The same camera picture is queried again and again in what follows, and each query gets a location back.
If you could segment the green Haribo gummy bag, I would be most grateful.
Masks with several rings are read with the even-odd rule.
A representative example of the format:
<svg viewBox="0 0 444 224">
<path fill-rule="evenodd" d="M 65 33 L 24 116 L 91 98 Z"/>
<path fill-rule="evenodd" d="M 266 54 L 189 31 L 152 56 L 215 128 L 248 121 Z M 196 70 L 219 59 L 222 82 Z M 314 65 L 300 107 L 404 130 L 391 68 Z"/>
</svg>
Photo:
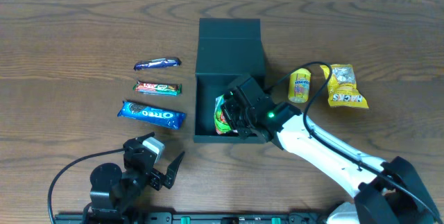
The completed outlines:
<svg viewBox="0 0 444 224">
<path fill-rule="evenodd" d="M 228 122 L 226 121 L 221 106 L 224 103 L 223 96 L 219 96 L 215 100 L 215 110 L 214 110 L 214 125 L 218 135 L 222 135 L 229 132 L 237 132 L 233 130 Z"/>
</svg>

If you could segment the blue Oreo cookie pack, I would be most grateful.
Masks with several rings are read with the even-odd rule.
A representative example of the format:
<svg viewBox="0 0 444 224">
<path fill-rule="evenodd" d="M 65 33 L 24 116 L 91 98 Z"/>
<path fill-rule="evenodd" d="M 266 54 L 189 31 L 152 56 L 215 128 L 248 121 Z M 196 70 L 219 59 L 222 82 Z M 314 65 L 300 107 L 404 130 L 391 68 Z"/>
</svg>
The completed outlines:
<svg viewBox="0 0 444 224">
<path fill-rule="evenodd" d="M 165 110 L 129 101 L 123 102 L 123 106 L 117 113 L 117 116 L 145 121 L 173 130 L 179 130 L 186 118 L 186 114 L 182 112 Z"/>
</svg>

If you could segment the red green KitKat Milo bar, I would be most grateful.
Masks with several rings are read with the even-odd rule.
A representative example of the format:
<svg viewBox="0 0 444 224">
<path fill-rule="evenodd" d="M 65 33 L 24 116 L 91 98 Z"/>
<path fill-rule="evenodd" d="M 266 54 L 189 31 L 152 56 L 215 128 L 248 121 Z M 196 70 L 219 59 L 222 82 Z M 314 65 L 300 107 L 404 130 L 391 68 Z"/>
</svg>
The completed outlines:
<svg viewBox="0 0 444 224">
<path fill-rule="evenodd" d="M 146 83 L 138 80 L 133 90 L 142 94 L 156 96 L 178 96 L 182 92 L 182 85 Z"/>
</svg>

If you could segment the yellow Mentos gum bottle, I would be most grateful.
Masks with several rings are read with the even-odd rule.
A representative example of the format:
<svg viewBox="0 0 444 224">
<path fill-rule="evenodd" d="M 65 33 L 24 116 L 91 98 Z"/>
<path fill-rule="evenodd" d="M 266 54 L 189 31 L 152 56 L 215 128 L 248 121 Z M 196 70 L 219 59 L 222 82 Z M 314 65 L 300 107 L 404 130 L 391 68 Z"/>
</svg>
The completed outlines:
<svg viewBox="0 0 444 224">
<path fill-rule="evenodd" d="M 293 103 L 306 103 L 309 98 L 311 72 L 300 68 L 290 75 L 288 99 Z"/>
</svg>

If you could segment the blue foil chocolate bar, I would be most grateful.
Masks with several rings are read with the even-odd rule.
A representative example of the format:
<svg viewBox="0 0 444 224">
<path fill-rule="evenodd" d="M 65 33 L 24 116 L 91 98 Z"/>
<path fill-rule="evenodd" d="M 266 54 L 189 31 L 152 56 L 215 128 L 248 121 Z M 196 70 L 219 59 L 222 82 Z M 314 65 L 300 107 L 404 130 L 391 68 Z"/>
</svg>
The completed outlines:
<svg viewBox="0 0 444 224">
<path fill-rule="evenodd" d="M 176 67 L 180 66 L 181 61 L 179 58 L 176 57 L 170 57 L 170 58 L 157 58 L 153 60 L 145 60 L 137 62 L 134 65 L 134 70 L 144 70 L 144 69 L 161 69 L 161 68 L 167 68 L 167 67 Z"/>
</svg>

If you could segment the yellow Hacks candy bag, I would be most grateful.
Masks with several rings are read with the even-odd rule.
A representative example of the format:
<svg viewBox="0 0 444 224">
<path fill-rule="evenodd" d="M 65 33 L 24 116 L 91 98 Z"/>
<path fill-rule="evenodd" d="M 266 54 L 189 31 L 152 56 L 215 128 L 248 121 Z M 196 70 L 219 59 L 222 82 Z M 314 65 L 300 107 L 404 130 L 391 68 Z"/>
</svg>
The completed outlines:
<svg viewBox="0 0 444 224">
<path fill-rule="evenodd" d="M 357 81 L 351 64 L 332 64 L 331 69 L 321 65 L 328 80 L 328 103 L 330 107 L 353 107 L 368 109 L 368 102 L 357 89 Z"/>
</svg>

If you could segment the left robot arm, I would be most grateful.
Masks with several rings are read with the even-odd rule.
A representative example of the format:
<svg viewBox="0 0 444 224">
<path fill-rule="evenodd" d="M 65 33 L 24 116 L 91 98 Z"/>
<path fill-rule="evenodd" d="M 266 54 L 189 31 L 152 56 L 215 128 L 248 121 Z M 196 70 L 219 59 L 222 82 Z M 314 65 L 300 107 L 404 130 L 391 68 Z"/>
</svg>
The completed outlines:
<svg viewBox="0 0 444 224">
<path fill-rule="evenodd" d="M 185 154 L 179 154 L 167 167 L 166 173 L 159 172 L 154 166 L 162 156 L 164 144 L 154 136 L 151 132 L 123 144 L 124 170 L 114 163 L 105 163 L 92 171 L 91 209 L 99 219 L 125 219 L 145 188 L 159 191 L 174 185 Z"/>
</svg>

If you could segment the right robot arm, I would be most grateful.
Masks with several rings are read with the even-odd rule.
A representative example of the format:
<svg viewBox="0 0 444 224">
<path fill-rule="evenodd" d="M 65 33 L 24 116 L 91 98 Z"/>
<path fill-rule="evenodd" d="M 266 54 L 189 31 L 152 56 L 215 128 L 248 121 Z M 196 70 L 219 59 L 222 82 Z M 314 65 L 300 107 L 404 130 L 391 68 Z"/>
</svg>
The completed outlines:
<svg viewBox="0 0 444 224">
<path fill-rule="evenodd" d="M 418 172 L 405 159 L 387 162 L 353 148 L 317 126 L 306 111 L 274 103 L 251 76 L 234 80 L 222 99 L 222 115 L 240 138 L 256 135 L 303 158 L 353 198 L 335 209 L 328 223 L 441 223 Z"/>
</svg>

